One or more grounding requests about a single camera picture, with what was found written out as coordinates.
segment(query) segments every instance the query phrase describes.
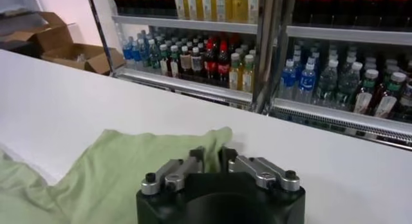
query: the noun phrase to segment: bottle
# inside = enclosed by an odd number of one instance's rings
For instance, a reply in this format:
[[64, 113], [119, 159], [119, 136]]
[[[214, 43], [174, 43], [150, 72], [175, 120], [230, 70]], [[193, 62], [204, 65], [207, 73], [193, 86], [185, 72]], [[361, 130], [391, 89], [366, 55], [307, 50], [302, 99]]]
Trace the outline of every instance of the bottle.
[[337, 85], [337, 65], [335, 59], [329, 60], [328, 66], [321, 73], [315, 93], [315, 104], [331, 107]]
[[230, 68], [230, 59], [227, 55], [227, 43], [222, 41], [220, 43], [220, 52], [218, 55], [218, 73], [219, 80], [222, 85], [226, 85], [229, 81], [229, 68]]
[[189, 18], [191, 20], [203, 20], [203, 6], [201, 0], [187, 0], [189, 4]]
[[138, 39], [137, 42], [139, 45], [140, 58], [142, 58], [143, 67], [147, 68], [149, 67], [149, 57], [146, 50], [146, 44], [144, 39]]
[[180, 69], [180, 63], [178, 59], [179, 49], [177, 46], [172, 46], [171, 51], [172, 51], [172, 55], [171, 55], [171, 60], [170, 60], [170, 68], [171, 68], [172, 77], [178, 78], [179, 69]]
[[232, 18], [232, 0], [216, 0], [216, 20], [229, 22]]
[[167, 45], [161, 44], [160, 45], [160, 70], [162, 71], [162, 75], [169, 76], [170, 75], [170, 62], [167, 58]]
[[329, 25], [332, 23], [333, 0], [315, 0], [312, 12], [312, 23]]
[[357, 8], [357, 26], [378, 26], [385, 0], [360, 0]]
[[242, 74], [242, 91], [247, 93], [253, 92], [253, 84], [254, 84], [254, 57], [253, 55], [246, 55], [245, 56], [245, 69], [243, 70]]
[[240, 90], [242, 85], [242, 74], [240, 70], [240, 55], [233, 53], [230, 58], [232, 63], [230, 64], [229, 71], [229, 88], [232, 90]]
[[248, 6], [248, 22], [257, 24], [259, 21], [259, 0], [247, 0]]
[[299, 90], [295, 97], [297, 102], [310, 104], [312, 100], [312, 93], [315, 87], [315, 64], [306, 64], [305, 70], [303, 70], [301, 75], [301, 80], [299, 81]]
[[381, 26], [404, 28], [407, 25], [409, 0], [387, 0]]
[[354, 62], [351, 70], [341, 75], [338, 83], [338, 92], [336, 93], [336, 105], [338, 109], [349, 110], [351, 100], [355, 96], [361, 79], [360, 70], [362, 67], [362, 63]]
[[205, 54], [205, 69], [206, 77], [211, 80], [217, 80], [217, 58], [214, 54], [213, 45], [211, 42], [207, 43]]
[[182, 74], [192, 75], [192, 60], [191, 54], [187, 46], [182, 46], [182, 54], [180, 55], [180, 64], [182, 67]]
[[293, 23], [309, 23], [314, 0], [295, 0]]
[[232, 0], [232, 20], [235, 23], [245, 23], [248, 20], [248, 0]]
[[203, 20], [216, 21], [216, 0], [201, 0]]
[[358, 10], [358, 0], [337, 0], [336, 3], [333, 24], [353, 26]]
[[283, 68], [281, 83], [279, 85], [279, 97], [287, 100], [293, 99], [294, 86], [296, 81], [296, 70], [294, 60], [288, 59]]

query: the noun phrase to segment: bottle cap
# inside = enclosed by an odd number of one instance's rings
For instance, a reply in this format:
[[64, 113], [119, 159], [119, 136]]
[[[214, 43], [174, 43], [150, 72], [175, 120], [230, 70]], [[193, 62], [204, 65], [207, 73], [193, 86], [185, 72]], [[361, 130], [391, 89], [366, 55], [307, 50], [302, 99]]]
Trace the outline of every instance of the bottle cap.
[[366, 70], [365, 77], [368, 79], [376, 79], [379, 76], [379, 71], [377, 70]]
[[240, 55], [239, 55], [238, 53], [233, 53], [233, 54], [230, 56], [230, 58], [231, 58], [233, 61], [238, 61], [238, 60], [240, 59]]
[[392, 73], [391, 80], [395, 82], [403, 82], [406, 79], [406, 75], [404, 73], [394, 72]]
[[339, 64], [339, 62], [335, 59], [330, 59], [329, 60], [329, 67], [336, 68], [338, 64]]
[[161, 44], [160, 45], [160, 50], [167, 50], [167, 45], [166, 44]]
[[293, 67], [294, 66], [294, 60], [293, 59], [288, 59], [286, 61], [286, 67]]
[[362, 67], [363, 67], [363, 64], [362, 64], [361, 62], [354, 62], [354, 63], [352, 64], [352, 69], [353, 69], [353, 70], [356, 70], [356, 71], [361, 70]]

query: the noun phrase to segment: yellow drink bottle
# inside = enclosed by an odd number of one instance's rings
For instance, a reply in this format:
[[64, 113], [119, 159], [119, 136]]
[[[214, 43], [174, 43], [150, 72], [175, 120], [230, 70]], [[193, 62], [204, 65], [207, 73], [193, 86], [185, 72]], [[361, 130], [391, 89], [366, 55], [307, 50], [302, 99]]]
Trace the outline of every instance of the yellow drink bottle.
[[203, 20], [216, 21], [216, 0], [201, 0], [203, 6]]
[[232, 19], [232, 0], [216, 0], [216, 18], [218, 22]]

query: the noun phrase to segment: juice bottle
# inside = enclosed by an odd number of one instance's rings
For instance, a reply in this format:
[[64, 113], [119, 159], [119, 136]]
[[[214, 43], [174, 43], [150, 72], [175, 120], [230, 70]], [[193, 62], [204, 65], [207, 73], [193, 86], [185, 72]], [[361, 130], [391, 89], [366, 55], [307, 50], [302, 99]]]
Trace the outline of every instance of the juice bottle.
[[247, 0], [232, 0], [232, 21], [235, 23], [245, 23], [248, 19]]
[[232, 19], [232, 0], [216, 0], [216, 19], [218, 22]]
[[203, 6], [201, 0], [187, 0], [189, 4], [189, 18], [191, 20], [201, 20], [203, 18]]
[[240, 55], [238, 53], [233, 53], [230, 58], [232, 59], [232, 64], [230, 64], [231, 67], [229, 71], [229, 88], [233, 90], [239, 90], [242, 84]]
[[216, 21], [216, 0], [201, 0], [203, 20]]
[[247, 0], [248, 22], [257, 24], [259, 19], [259, 0]]

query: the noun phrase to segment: coca-cola bottle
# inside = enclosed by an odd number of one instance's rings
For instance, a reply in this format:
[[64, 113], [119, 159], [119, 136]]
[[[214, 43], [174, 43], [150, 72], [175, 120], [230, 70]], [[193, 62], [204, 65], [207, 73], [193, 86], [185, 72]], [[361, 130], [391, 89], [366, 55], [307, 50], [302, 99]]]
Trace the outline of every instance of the coca-cola bottle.
[[378, 26], [380, 15], [384, 7], [384, 0], [360, 0], [357, 26]]
[[333, 23], [336, 25], [353, 25], [358, 0], [337, 0]]
[[382, 26], [405, 27], [407, 25], [409, 0], [387, 0], [382, 16]]
[[309, 23], [314, 0], [295, 0], [293, 23]]
[[312, 12], [312, 23], [331, 24], [333, 8], [333, 0], [315, 0]]

